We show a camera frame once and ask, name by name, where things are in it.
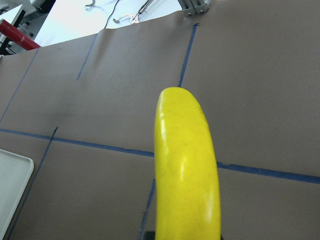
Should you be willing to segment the long metal grabber tool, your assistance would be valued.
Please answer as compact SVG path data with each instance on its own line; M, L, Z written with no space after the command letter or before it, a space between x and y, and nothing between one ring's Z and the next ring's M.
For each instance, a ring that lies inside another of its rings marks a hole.
M140 22L139 17L144 12L146 12L146 9L150 6L150 4L153 2L153 0L147 0L138 10L137 13L126 13L124 16L121 16L119 18L113 18L113 22L116 24L119 24L122 19L128 19L130 24L138 24Z

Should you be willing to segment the white bear tray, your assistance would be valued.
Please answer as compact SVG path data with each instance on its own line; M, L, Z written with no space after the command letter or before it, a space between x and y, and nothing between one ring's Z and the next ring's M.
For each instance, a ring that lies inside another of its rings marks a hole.
M0 151L0 238L3 239L34 170L31 158Z

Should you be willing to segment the red cylinder bottle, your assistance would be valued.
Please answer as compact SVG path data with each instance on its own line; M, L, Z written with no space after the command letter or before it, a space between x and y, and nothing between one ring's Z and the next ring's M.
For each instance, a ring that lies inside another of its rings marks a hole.
M0 33L27 51L41 47L5 19L0 20Z

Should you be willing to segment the aluminium frame post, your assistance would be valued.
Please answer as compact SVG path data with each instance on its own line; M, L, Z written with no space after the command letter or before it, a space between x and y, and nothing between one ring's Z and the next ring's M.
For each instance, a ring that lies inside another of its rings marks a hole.
M178 0L182 12L186 17L204 14L209 10L211 0Z

